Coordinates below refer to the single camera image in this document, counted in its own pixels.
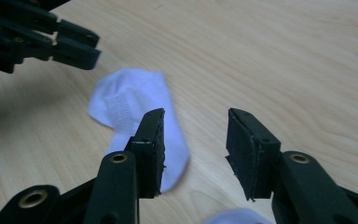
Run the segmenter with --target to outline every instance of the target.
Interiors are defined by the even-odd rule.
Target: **white sock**
[[[270,224],[266,218],[261,217],[251,209],[240,208],[220,212],[209,218],[205,224]]]
[[[115,129],[106,153],[124,150],[130,137],[135,135],[144,114],[157,108],[165,110],[166,168],[161,181],[161,192],[165,192],[179,180],[186,168],[189,152],[176,121],[163,74],[139,68],[118,70],[98,81],[89,101],[89,114]]]

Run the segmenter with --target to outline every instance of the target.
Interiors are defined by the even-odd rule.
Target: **table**
[[[97,33],[83,71],[27,59],[0,72],[0,208],[96,176],[114,131],[87,113],[94,84],[123,67],[163,71],[191,160],[175,189],[141,200],[143,223],[202,223],[246,202],[225,156],[227,111],[251,112],[358,193],[358,1],[74,0],[53,13]]]

